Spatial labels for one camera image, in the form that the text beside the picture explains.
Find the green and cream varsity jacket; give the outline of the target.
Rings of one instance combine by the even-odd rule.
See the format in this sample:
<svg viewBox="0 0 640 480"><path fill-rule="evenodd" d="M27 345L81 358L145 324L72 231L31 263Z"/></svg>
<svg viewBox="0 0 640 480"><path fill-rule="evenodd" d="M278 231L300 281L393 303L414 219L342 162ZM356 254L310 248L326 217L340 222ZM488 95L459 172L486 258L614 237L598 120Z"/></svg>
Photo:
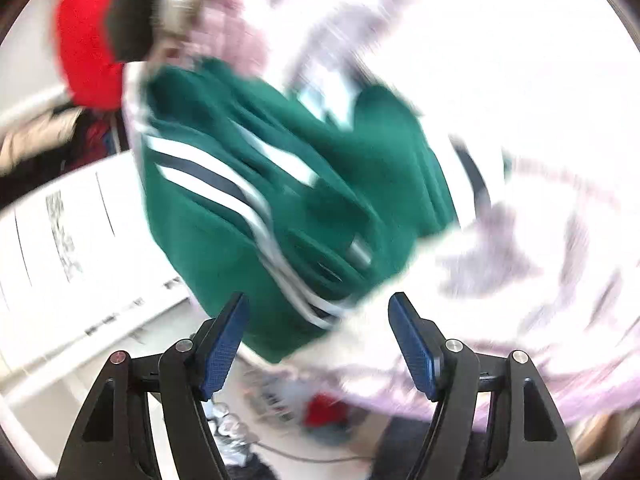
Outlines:
<svg viewBox="0 0 640 480"><path fill-rule="evenodd" d="M333 332L421 240L471 224L511 169L341 74L284 94L214 58L132 63L122 114L156 244L208 314L247 296L245 344L270 363Z"/></svg>

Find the white sliding wardrobe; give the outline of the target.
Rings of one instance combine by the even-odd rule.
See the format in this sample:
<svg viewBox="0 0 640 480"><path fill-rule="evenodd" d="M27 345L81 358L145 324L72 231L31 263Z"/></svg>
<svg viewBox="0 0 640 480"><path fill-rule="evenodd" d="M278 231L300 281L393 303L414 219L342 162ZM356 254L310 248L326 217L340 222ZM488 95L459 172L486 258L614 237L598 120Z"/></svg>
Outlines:
<svg viewBox="0 0 640 480"><path fill-rule="evenodd" d="M28 471L54 476L107 356L163 351L200 318L146 222L128 122L111 154L1 214L1 427Z"/></svg>

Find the beige hanging coat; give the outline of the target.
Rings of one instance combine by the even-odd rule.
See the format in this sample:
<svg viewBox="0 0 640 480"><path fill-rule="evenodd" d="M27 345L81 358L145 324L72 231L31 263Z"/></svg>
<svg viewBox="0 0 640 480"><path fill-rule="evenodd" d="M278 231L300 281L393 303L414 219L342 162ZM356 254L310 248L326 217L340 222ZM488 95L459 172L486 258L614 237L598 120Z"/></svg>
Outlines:
<svg viewBox="0 0 640 480"><path fill-rule="evenodd" d="M70 142L81 113L81 107L69 108L58 114L49 110L10 130L1 143L2 177L10 174L20 162Z"/></svg>

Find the floral purple bed blanket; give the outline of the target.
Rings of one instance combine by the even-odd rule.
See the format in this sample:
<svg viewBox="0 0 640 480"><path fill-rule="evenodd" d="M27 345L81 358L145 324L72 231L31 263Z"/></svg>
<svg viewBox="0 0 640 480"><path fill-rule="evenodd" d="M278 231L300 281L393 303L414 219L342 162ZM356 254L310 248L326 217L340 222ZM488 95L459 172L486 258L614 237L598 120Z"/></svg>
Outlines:
<svg viewBox="0 0 640 480"><path fill-rule="evenodd" d="M139 86L154 240L204 310L250 300L253 365L431 409L385 318L403 289L533 358L567 422L639 401L639 244L591 188L436 128L370 53L405 0L160 0Z"/></svg>

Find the folded black garment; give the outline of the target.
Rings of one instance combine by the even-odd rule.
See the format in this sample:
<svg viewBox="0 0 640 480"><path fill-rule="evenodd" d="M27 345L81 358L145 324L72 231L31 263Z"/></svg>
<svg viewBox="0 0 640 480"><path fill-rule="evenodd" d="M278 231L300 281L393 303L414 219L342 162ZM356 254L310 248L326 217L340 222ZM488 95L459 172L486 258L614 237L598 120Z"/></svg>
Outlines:
<svg viewBox="0 0 640 480"><path fill-rule="evenodd" d="M142 61L149 54L154 41L155 1L110 1L104 25L116 61Z"/></svg>

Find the red quilt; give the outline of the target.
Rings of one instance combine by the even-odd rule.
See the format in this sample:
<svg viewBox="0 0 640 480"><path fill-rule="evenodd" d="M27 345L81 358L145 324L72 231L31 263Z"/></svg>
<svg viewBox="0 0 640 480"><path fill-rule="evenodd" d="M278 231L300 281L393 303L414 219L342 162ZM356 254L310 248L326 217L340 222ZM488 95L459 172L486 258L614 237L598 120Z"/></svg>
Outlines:
<svg viewBox="0 0 640 480"><path fill-rule="evenodd" d="M111 0L60 0L55 11L58 60L73 101L95 110L117 110L125 62L108 44L104 18Z"/></svg>

